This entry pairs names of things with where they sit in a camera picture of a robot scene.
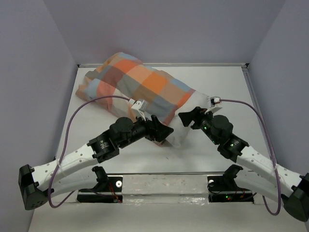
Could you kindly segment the white pillow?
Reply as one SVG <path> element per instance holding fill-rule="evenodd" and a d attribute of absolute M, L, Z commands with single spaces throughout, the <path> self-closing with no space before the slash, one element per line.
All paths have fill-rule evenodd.
<path fill-rule="evenodd" d="M 166 141 L 172 147 L 181 147 L 191 129 L 190 125 L 193 123 L 191 120 L 190 124 L 188 124 L 191 117 L 187 117 L 186 113 L 193 111 L 196 107 L 208 109 L 210 105 L 210 96 L 195 91 L 191 97 L 175 111 L 175 116 L 169 123 L 169 127 L 173 128 L 174 131 L 167 137 Z"/>

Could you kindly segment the colourful checked pillowcase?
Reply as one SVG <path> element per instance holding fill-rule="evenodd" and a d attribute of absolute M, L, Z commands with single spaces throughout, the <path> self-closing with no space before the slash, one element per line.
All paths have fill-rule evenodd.
<path fill-rule="evenodd" d="M 75 92 L 84 101 L 97 99 L 109 113 L 116 117 L 136 116 L 126 99 L 145 100 L 145 116 L 156 115 L 165 125 L 174 129 L 166 143 L 179 147 L 188 134 L 188 128 L 178 118 L 178 110 L 195 92 L 185 83 L 165 71 L 148 67 L 134 56 L 119 52 L 103 65 L 86 73 L 83 83 Z"/>

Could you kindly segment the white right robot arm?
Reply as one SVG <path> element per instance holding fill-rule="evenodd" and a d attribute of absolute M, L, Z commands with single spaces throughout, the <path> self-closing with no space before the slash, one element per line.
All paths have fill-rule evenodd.
<path fill-rule="evenodd" d="M 252 170 L 254 181 L 249 189 L 282 203 L 295 219 L 309 219 L 309 176 L 290 171 L 257 152 L 233 133 L 233 124 L 223 115 L 213 115 L 200 107 L 179 113 L 185 127 L 202 130 L 228 160 Z"/>

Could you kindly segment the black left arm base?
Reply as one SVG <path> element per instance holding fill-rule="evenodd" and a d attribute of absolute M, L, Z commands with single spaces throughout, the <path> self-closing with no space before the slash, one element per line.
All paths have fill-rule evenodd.
<path fill-rule="evenodd" d="M 104 168 L 95 166 L 92 172 L 96 175 L 96 185 L 81 189 L 76 200 L 79 203 L 122 203 L 122 175 L 107 175 Z"/>

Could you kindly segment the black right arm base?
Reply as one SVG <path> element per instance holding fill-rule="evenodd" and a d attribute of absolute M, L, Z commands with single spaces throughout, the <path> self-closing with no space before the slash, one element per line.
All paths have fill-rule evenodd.
<path fill-rule="evenodd" d="M 222 175 L 211 175 L 207 177 L 208 201 L 210 203 L 254 203 L 255 193 L 237 186 L 235 179 L 243 168 L 231 165 Z"/>

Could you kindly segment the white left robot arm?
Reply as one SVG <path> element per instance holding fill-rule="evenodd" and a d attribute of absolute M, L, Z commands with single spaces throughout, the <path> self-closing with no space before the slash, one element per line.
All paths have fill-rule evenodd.
<path fill-rule="evenodd" d="M 25 210 L 34 210 L 47 203 L 52 194 L 56 193 L 52 185 L 64 185 L 63 179 L 69 175 L 114 158 L 119 155 L 121 148 L 139 139 L 162 142 L 173 131 L 173 128 L 162 124 L 154 115 L 151 119 L 140 117 L 136 122 L 121 117 L 108 130 L 63 158 L 41 166 L 31 167 L 26 164 L 20 167 L 18 185 Z"/>

